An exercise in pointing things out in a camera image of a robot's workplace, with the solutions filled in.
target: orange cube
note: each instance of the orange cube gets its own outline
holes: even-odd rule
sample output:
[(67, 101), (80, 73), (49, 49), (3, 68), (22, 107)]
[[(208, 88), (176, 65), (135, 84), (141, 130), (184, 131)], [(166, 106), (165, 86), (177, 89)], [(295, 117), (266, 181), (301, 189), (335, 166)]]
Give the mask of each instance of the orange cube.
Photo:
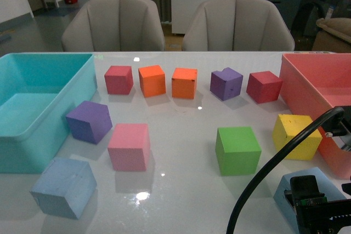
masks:
[(139, 80), (145, 98), (166, 93), (165, 73), (159, 65), (139, 68)]
[(172, 76), (172, 97), (193, 99), (196, 93), (197, 69), (175, 68)]

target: glossy table surface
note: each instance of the glossy table surface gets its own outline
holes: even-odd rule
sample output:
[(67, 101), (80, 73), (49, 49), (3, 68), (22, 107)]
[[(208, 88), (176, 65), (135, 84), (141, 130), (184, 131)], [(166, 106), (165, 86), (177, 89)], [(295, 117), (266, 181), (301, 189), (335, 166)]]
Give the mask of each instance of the glossy table surface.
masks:
[[(97, 145), (70, 134), (60, 157), (90, 163), (98, 186), (79, 220), (43, 214), (29, 194), (37, 174), (0, 174), (0, 233), (225, 233), (230, 213), (253, 175), (221, 176), (214, 147), (218, 127), (250, 126), (262, 148), (258, 169), (276, 153), (271, 134), (278, 114), (290, 113), (281, 98), (256, 104), (246, 93), (249, 74), (279, 75), (281, 52), (95, 53), (98, 90), (92, 101), (108, 105), (113, 125), (147, 123), (151, 155), (145, 172), (116, 172), (107, 145), (110, 130)], [(104, 74), (111, 65), (132, 66), (129, 95), (108, 95)], [(138, 68), (160, 65), (166, 94), (144, 98)], [(198, 69), (194, 100), (174, 99), (176, 67)], [(221, 101), (210, 92), (212, 71), (226, 67), (244, 76), (241, 94)], [(273, 200), (285, 174), (319, 167), (341, 190), (319, 153), (311, 161), (282, 161), (245, 204), (235, 233), (293, 234)], [(350, 229), (339, 233), (349, 233)]]

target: beige chair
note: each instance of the beige chair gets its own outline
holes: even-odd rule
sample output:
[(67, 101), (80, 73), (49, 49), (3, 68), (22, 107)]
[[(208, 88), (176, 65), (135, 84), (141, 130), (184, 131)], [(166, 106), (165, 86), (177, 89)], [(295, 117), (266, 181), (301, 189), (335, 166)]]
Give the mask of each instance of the beige chair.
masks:
[(152, 0), (91, 0), (62, 35), (65, 52), (163, 51), (165, 37)]
[(184, 51), (293, 51), (278, 9), (266, 0), (209, 0), (197, 8)]

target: plastic storage bin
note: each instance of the plastic storage bin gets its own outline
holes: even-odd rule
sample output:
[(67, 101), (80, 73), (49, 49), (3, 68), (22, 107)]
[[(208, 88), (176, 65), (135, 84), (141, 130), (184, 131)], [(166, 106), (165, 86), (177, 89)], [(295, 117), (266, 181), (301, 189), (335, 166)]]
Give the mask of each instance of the plastic storage bin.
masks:
[[(284, 54), (280, 95), (295, 115), (313, 120), (335, 106), (351, 105), (351, 54)], [(323, 159), (340, 178), (351, 175), (351, 152), (331, 138), (318, 147)]]
[(97, 89), (92, 54), (0, 58), (0, 173), (41, 173), (66, 139), (65, 116)]

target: foam cube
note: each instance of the foam cube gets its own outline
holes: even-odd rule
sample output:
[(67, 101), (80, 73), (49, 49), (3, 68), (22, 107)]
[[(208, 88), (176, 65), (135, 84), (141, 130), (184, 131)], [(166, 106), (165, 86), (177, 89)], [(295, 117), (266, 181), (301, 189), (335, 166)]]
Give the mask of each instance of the foam cube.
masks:
[(213, 71), (211, 73), (210, 91), (222, 101), (240, 95), (243, 76), (232, 70), (225, 68), (223, 71)]
[(195, 98), (197, 69), (175, 68), (172, 76), (172, 97)]
[(250, 73), (246, 92), (258, 104), (276, 101), (283, 80), (270, 71)]
[(107, 150), (114, 170), (145, 171), (150, 156), (148, 125), (117, 124)]
[(45, 214), (79, 219), (96, 186), (88, 162), (55, 157), (30, 193)]
[(145, 98), (166, 93), (166, 77), (159, 65), (139, 68), (139, 81)]
[(217, 130), (216, 155), (221, 175), (253, 174), (261, 147), (251, 127), (221, 127)]
[[(312, 119), (307, 115), (278, 115), (274, 129), (273, 142), (277, 151), (281, 150), (306, 126), (311, 124)], [(318, 130), (311, 133), (287, 156), (287, 159), (311, 160), (322, 140)]]
[(72, 136), (98, 144), (112, 128), (107, 105), (84, 101), (66, 115)]
[(111, 66), (104, 75), (108, 94), (128, 95), (133, 87), (132, 67)]
[(284, 215), (286, 220), (296, 234), (299, 234), (296, 214), (292, 206), (284, 195), (285, 190), (291, 190), (290, 179), (294, 176), (314, 175), (317, 180), (319, 192), (324, 193), (328, 201), (343, 200), (345, 196), (339, 191), (339, 189), (328, 179), (328, 177), (318, 168), (314, 167), (307, 170), (297, 171), (291, 174), (284, 175), (279, 183), (279, 186), (274, 194), (274, 201), (278, 205), (281, 213)]

